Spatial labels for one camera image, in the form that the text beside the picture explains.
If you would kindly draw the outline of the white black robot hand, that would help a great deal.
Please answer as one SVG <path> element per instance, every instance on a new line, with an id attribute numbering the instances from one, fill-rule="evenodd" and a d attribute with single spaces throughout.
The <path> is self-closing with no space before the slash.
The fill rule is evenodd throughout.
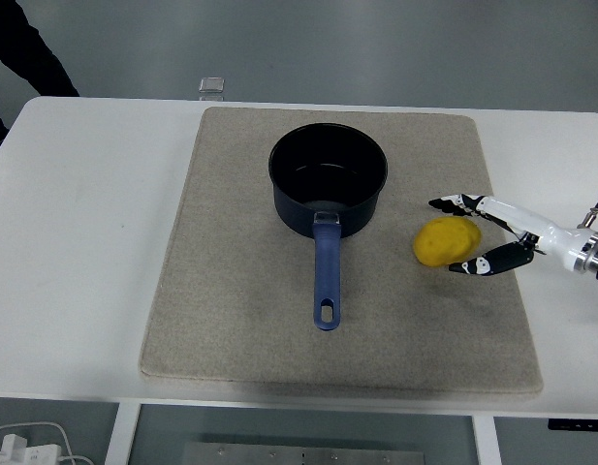
<path id="1" fill-rule="evenodd" d="M 570 271 L 590 270 L 590 253 L 598 245 L 598 234 L 590 229 L 563 229 L 537 213 L 494 196 L 456 194 L 428 204 L 455 216 L 479 216 L 517 238 L 477 258 L 453 263 L 450 271 L 493 276 L 530 264 L 537 253 L 558 259 Z"/>

